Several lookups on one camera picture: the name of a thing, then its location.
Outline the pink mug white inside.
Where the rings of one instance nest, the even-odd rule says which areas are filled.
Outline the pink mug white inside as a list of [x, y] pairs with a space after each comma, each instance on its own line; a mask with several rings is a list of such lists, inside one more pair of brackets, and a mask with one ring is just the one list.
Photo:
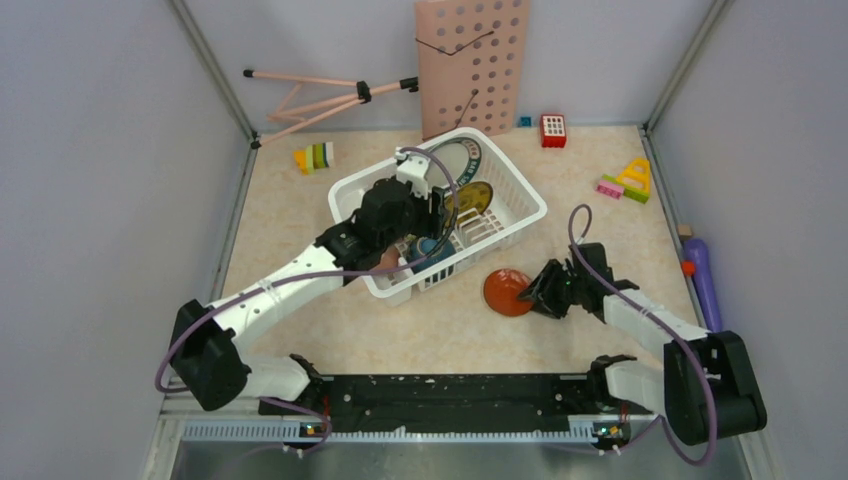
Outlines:
[[381, 255], [379, 263], [373, 268], [373, 271], [392, 270], [399, 265], [400, 252], [394, 246], [387, 248]]

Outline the dark bowl beige inside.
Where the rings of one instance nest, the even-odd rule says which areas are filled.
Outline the dark bowl beige inside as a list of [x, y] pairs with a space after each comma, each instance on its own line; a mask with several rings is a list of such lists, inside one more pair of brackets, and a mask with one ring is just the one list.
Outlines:
[[406, 253], [407, 261], [414, 263], [424, 258], [424, 261], [412, 267], [413, 272], [418, 273], [426, 270], [456, 253], [456, 249], [450, 241], [446, 241], [441, 246], [437, 246], [437, 244], [437, 240], [426, 237], [416, 238], [410, 243]]

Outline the white plastic dish rack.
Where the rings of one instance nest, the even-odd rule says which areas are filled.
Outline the white plastic dish rack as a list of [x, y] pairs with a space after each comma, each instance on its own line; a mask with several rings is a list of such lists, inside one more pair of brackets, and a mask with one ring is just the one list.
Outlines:
[[494, 198], [483, 215], [459, 223], [451, 233], [450, 242], [456, 249], [453, 256], [418, 273], [405, 269], [364, 279], [370, 294], [391, 306], [409, 300], [414, 293], [450, 283], [454, 277], [480, 264], [488, 254], [516, 244], [530, 226], [547, 214], [546, 202], [485, 133], [461, 127], [421, 143], [419, 147], [459, 136], [471, 137], [480, 143], [482, 162], [472, 182], [488, 182], [494, 189]]

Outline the orange saucer plate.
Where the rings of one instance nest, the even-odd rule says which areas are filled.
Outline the orange saucer plate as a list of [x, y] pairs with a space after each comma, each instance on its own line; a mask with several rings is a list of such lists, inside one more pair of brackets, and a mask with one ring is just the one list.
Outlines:
[[502, 268], [490, 273], [483, 284], [483, 298], [490, 309], [506, 317], [518, 317], [528, 313], [533, 303], [521, 300], [519, 295], [531, 284], [523, 272]]

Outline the yellow plate dark rim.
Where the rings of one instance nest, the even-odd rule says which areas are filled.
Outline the yellow plate dark rim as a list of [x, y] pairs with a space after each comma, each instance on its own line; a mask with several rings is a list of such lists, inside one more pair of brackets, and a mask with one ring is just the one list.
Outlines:
[[458, 189], [458, 198], [457, 223], [462, 223], [485, 213], [494, 198], [494, 189], [488, 182], [474, 181]]

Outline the white plate green rim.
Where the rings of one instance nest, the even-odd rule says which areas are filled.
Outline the white plate green rim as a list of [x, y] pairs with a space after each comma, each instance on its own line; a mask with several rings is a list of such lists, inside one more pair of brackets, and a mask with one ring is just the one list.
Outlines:
[[471, 183], [482, 162], [480, 143], [467, 136], [452, 137], [421, 146], [431, 152], [447, 168], [457, 188]]

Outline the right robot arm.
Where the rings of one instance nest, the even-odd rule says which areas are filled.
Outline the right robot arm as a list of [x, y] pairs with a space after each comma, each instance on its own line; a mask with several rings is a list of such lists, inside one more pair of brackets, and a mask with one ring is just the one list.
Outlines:
[[660, 361], [652, 367], [624, 355], [598, 359], [586, 385], [589, 404], [612, 412], [624, 401], [661, 416], [685, 445], [706, 444], [764, 429], [768, 413], [746, 344], [732, 331], [710, 332], [616, 279], [600, 243], [551, 259], [518, 301], [554, 319], [579, 306], [635, 339]]

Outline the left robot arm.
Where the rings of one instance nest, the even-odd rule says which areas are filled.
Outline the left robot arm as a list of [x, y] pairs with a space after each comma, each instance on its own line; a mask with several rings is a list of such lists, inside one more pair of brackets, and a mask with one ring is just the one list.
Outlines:
[[446, 242], [458, 216], [456, 209], [446, 209], [447, 197], [459, 202], [454, 180], [418, 197], [411, 181], [380, 179], [350, 217], [274, 274], [218, 305], [185, 303], [177, 311], [156, 388], [169, 392], [163, 375], [172, 368], [183, 383], [178, 392], [190, 393], [203, 410], [227, 405], [244, 391], [252, 373], [242, 350], [271, 326], [319, 296], [380, 274], [383, 253], [408, 235]]

